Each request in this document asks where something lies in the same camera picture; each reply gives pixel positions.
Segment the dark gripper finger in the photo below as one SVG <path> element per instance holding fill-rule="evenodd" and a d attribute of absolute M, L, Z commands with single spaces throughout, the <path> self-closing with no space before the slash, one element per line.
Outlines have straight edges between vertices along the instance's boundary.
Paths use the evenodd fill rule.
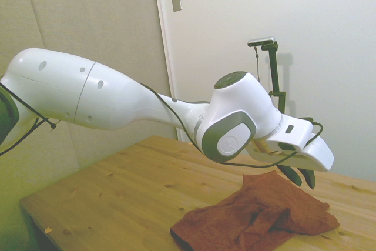
<path fill-rule="evenodd" d="M 284 165 L 278 165 L 278 169 L 290 180 L 292 181 L 296 186 L 300 187 L 302 185 L 302 180 L 300 176 L 297 174 L 297 172 L 289 167 Z"/>
<path fill-rule="evenodd" d="M 300 173 L 304 176 L 306 184 L 311 188 L 314 189 L 316 185 L 315 173 L 313 170 L 308 169 L 298 169 Z"/>

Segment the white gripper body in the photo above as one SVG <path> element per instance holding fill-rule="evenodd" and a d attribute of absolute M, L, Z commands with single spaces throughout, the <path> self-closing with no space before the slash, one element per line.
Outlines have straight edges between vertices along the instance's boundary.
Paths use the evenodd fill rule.
<path fill-rule="evenodd" d="M 275 154 L 296 152 L 289 161 L 290 166 L 328 171 L 334 163 L 334 155 L 313 129 L 311 121 L 283 115 L 279 130 L 268 137 L 268 148 Z"/>

